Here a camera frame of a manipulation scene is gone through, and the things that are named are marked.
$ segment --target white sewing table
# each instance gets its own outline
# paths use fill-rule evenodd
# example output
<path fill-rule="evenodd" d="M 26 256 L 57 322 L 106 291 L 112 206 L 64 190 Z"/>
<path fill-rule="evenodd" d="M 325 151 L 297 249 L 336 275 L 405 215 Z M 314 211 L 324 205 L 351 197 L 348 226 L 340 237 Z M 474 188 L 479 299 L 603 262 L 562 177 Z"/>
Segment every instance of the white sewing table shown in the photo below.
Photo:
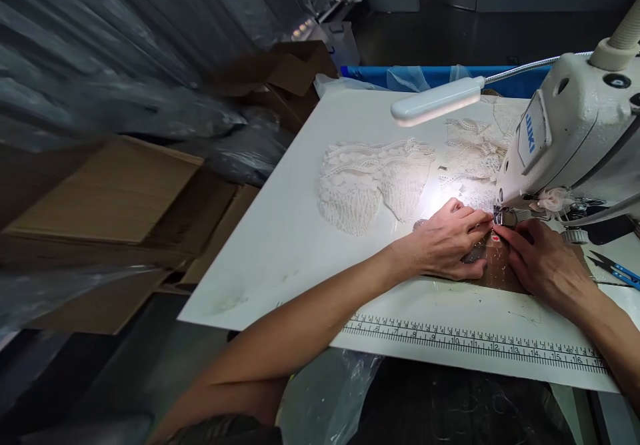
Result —
<path fill-rule="evenodd" d="M 390 143 L 415 137 L 431 144 L 431 165 L 416 219 L 429 217 L 439 195 L 436 169 L 447 151 L 444 119 L 395 125 L 389 107 L 408 93 L 342 91 L 322 98 L 265 187 L 198 285 L 179 319 L 243 330 L 286 302 L 409 233 L 381 203 L 372 230 L 347 235 L 318 212 L 318 172 L 328 145 Z M 477 103 L 448 117 L 493 122 Z M 640 273 L 640 240 L 627 235 L 589 246 Z M 592 267 L 600 281 L 616 282 Z M 640 324 L 640 292 L 601 285 Z M 332 346 L 600 391 L 616 391 L 570 322 L 534 297 L 448 280 L 415 278 L 364 306 Z"/>

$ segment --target machine body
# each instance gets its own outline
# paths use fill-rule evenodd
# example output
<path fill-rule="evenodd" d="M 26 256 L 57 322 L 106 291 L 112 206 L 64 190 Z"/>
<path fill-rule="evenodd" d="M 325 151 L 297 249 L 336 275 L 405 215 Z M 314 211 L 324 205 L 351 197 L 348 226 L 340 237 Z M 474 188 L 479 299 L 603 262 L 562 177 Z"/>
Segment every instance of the machine body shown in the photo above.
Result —
<path fill-rule="evenodd" d="M 529 209 L 544 189 L 620 203 L 640 193 L 640 58 L 611 73 L 562 55 L 522 117 L 496 184 L 497 205 Z"/>

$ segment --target blue bin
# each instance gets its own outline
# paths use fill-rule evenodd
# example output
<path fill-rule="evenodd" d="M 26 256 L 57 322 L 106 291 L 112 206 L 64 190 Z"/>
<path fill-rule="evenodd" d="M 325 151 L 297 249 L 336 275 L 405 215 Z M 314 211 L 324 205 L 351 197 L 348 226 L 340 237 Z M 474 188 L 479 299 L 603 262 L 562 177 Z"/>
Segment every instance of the blue bin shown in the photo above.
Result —
<path fill-rule="evenodd" d="M 381 87 L 387 86 L 387 70 L 390 67 L 341 67 L 344 77 L 365 81 Z M 466 67 L 471 76 L 489 77 L 514 67 Z M 421 67 L 430 87 L 434 88 L 449 82 L 451 67 Z M 531 98 L 540 88 L 542 81 L 551 69 L 550 66 L 534 68 L 519 75 L 496 81 L 486 86 L 509 98 Z"/>

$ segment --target finger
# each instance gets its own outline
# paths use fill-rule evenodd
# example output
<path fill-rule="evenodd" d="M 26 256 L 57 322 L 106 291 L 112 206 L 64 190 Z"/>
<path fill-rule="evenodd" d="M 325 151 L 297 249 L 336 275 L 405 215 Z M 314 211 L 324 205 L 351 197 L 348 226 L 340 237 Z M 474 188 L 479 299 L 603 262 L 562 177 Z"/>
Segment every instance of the finger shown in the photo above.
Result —
<path fill-rule="evenodd" d="M 518 277 L 518 280 L 520 280 L 520 283 L 523 284 L 523 286 L 526 286 L 529 278 L 531 277 L 531 272 L 520 253 L 513 248 L 509 252 L 509 265 Z"/>
<path fill-rule="evenodd" d="M 474 209 L 471 207 L 462 207 L 453 212 L 456 218 L 464 218 L 471 215 Z"/>
<path fill-rule="evenodd" d="M 453 213 L 457 208 L 463 207 L 462 201 L 457 198 L 449 198 L 449 201 L 445 203 L 440 211 L 446 211 L 447 213 Z"/>
<path fill-rule="evenodd" d="M 467 225 L 467 229 L 470 230 L 478 224 L 485 223 L 486 221 L 492 221 L 493 215 L 486 211 L 474 210 L 470 215 L 465 216 L 463 220 Z"/>
<path fill-rule="evenodd" d="M 486 234 L 488 234 L 493 228 L 492 221 L 485 221 L 479 224 L 476 228 L 469 232 L 469 238 L 471 239 L 472 244 L 478 243 L 480 240 L 484 238 Z"/>
<path fill-rule="evenodd" d="M 538 243 L 545 239 L 546 232 L 552 232 L 551 228 L 535 218 L 521 221 L 516 225 L 515 231 L 521 235 L 528 233 L 533 238 L 533 241 Z"/>
<path fill-rule="evenodd" d="M 502 225 L 494 225 L 493 231 L 507 240 L 509 245 L 514 247 L 524 260 L 529 260 L 533 257 L 535 253 L 533 246 L 521 234 Z"/>
<path fill-rule="evenodd" d="M 451 275 L 454 280 L 464 280 L 469 278 L 482 278 L 485 273 L 487 260 L 476 260 L 472 264 L 464 264 L 460 262 L 452 270 Z"/>

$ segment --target sewing machine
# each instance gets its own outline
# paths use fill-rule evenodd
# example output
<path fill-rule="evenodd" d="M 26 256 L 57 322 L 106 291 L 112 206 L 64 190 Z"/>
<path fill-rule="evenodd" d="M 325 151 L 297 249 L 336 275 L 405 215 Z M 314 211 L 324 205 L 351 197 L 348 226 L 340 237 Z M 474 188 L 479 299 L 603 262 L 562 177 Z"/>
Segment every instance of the sewing machine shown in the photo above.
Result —
<path fill-rule="evenodd" d="M 478 101 L 485 85 L 554 63 L 524 113 L 495 186 L 497 215 L 530 209 L 563 188 L 565 239 L 587 243 L 578 227 L 640 209 L 640 0 L 593 54 L 566 53 L 494 77 L 463 78 L 399 100 L 391 114 L 414 126 Z M 593 205 L 609 206 L 587 217 Z"/>

